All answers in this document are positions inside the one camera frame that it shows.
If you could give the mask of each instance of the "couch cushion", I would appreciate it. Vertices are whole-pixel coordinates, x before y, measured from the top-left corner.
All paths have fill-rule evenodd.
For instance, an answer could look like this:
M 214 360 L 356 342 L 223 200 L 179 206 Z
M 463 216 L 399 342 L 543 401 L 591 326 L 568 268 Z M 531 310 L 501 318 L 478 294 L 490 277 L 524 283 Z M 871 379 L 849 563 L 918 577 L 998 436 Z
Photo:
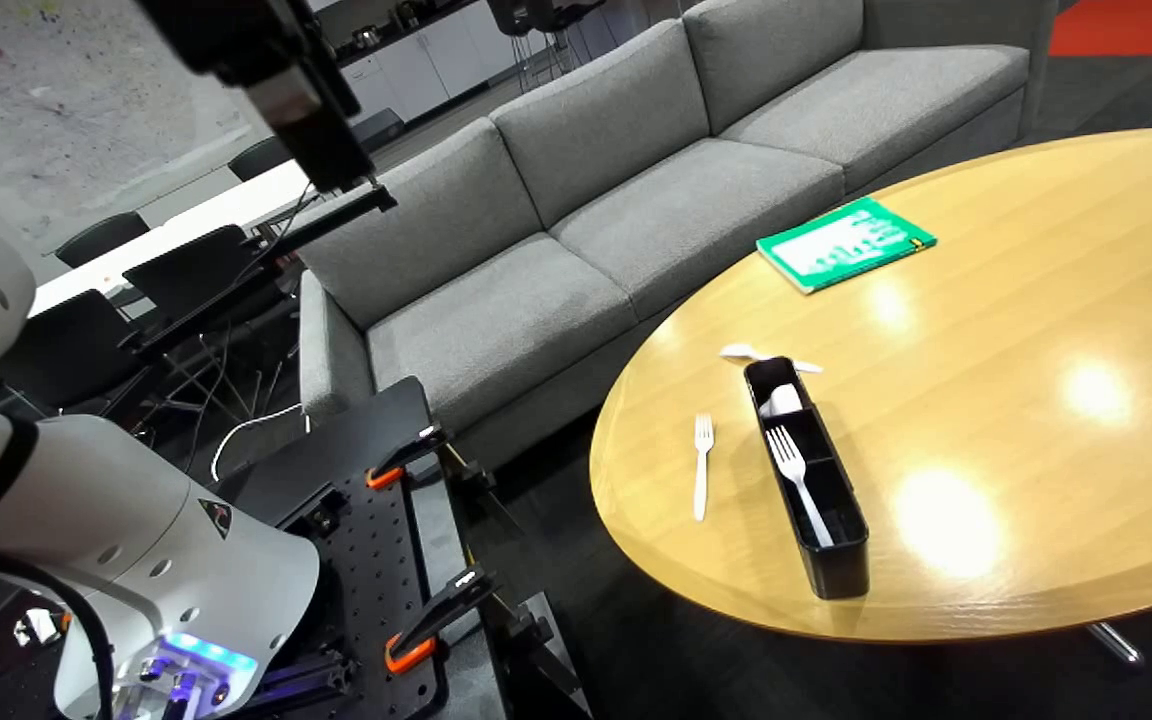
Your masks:
M 504 105 L 496 122 L 543 222 L 707 130 L 675 19 Z
M 687 17 L 714 130 L 861 43 L 866 0 L 703 0 Z
M 381 179 L 399 206 L 369 210 L 299 252 L 361 326 L 542 229 L 490 120 Z
M 369 330 L 377 385 L 421 374 L 449 427 L 631 326 L 623 292 L 554 237 L 529 237 Z
M 839 188 L 837 162 L 701 140 L 585 204 L 557 237 L 652 318 L 752 252 L 758 237 L 837 204 Z
M 854 52 L 726 136 L 843 162 L 849 188 L 972 120 L 1025 83 L 1025 47 Z

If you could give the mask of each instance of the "white robot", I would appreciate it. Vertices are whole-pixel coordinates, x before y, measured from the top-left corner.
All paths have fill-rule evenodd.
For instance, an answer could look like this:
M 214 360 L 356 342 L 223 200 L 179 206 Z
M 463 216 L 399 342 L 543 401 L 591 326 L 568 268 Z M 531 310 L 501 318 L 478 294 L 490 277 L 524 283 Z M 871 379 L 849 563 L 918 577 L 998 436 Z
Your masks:
M 0 357 L 31 287 L 0 240 Z M 230 716 L 256 691 L 314 603 L 321 557 L 307 539 L 256 525 L 102 416 L 45 421 L 35 445 L 0 416 L 0 464 L 0 557 L 45 567 L 95 606 L 121 716 L 158 716 L 169 699 L 189 716 Z M 52 697 L 64 716 L 95 716 L 80 628 Z

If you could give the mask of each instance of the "round table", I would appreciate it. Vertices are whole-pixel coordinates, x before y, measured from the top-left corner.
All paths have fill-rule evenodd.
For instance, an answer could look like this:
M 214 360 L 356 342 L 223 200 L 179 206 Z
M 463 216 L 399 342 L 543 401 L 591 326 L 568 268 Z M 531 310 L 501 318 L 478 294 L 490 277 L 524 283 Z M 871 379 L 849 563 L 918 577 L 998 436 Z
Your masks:
M 714 610 L 830 638 L 975 638 L 1152 606 L 1152 130 L 1032 145 L 876 191 L 938 248 L 798 292 L 747 257 L 631 357 L 591 436 L 619 552 Z M 743 340 L 804 374 L 868 518 L 821 601 L 758 431 Z M 691 518 L 691 421 L 716 421 Z

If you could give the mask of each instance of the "black tray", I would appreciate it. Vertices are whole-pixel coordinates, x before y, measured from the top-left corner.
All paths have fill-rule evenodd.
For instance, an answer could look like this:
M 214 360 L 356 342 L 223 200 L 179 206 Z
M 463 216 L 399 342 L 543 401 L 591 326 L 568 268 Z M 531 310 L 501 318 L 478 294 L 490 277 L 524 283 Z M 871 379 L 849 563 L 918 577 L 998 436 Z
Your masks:
M 768 427 L 784 422 L 809 460 L 809 493 L 826 517 L 830 534 L 832 534 L 830 548 L 821 548 L 821 539 L 809 525 L 809 513 L 801 503 L 801 493 L 791 487 L 791 479 L 781 477 L 774 449 L 768 449 L 768 464 L 781 479 L 784 513 L 791 518 L 791 534 L 801 544 L 801 557 L 804 557 L 804 567 L 813 577 L 818 594 L 821 601 L 866 594 L 868 591 L 868 561 L 866 561 L 868 525 L 866 525 L 866 513 L 858 503 L 849 467 L 843 467 L 839 450 L 832 449 L 832 436 L 830 436 L 830 427 L 813 404 L 809 385 L 801 379 L 801 371 L 784 357 L 747 363 L 743 385 L 752 393 L 752 416 L 762 421 L 763 449 L 768 449 Z M 801 393 L 804 406 L 791 416 L 763 421 L 762 404 L 781 385 L 791 385 Z

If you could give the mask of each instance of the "green card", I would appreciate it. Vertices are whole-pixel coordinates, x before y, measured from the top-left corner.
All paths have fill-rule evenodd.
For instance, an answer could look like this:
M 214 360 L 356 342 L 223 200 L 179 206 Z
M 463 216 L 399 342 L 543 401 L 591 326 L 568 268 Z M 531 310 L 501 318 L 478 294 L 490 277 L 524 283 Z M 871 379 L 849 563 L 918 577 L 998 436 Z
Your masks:
M 938 248 L 938 237 L 889 210 L 881 200 L 861 195 L 809 222 L 763 237 L 758 248 L 801 292 L 821 292 L 921 248 Z

